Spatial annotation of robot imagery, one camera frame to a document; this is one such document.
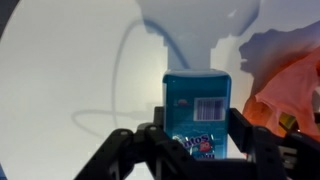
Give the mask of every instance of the white backdrop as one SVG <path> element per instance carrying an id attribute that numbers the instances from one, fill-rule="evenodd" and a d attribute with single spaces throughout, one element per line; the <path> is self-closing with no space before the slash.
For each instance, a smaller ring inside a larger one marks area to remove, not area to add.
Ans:
<path id="1" fill-rule="evenodd" d="M 319 7 L 317 0 L 21 0 L 0 42 L 7 177 L 72 179 L 112 130 L 152 121 L 163 73 L 184 66 L 167 36 L 133 22 L 161 26 L 189 67 L 227 71 L 231 105 L 241 111 L 283 57 L 320 44 Z M 232 143 L 228 152 L 241 157 Z M 139 165 L 128 179 L 151 176 Z"/>

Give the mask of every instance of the orange plastic bag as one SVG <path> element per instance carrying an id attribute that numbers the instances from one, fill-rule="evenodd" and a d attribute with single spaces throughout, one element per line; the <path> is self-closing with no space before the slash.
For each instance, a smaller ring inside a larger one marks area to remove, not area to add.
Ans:
<path id="1" fill-rule="evenodd" d="M 297 119 L 301 132 L 320 141 L 314 122 L 312 94 L 319 84 L 320 47 L 309 55 L 280 67 L 265 87 L 248 99 L 243 115 L 255 125 L 279 133 L 279 119 L 285 113 Z"/>

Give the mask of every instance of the barcode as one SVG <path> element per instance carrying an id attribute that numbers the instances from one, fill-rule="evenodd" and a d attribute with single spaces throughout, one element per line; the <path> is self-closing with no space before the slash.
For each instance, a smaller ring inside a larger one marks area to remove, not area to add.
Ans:
<path id="1" fill-rule="evenodd" d="M 224 98 L 196 98 L 194 103 L 195 121 L 224 120 Z"/>

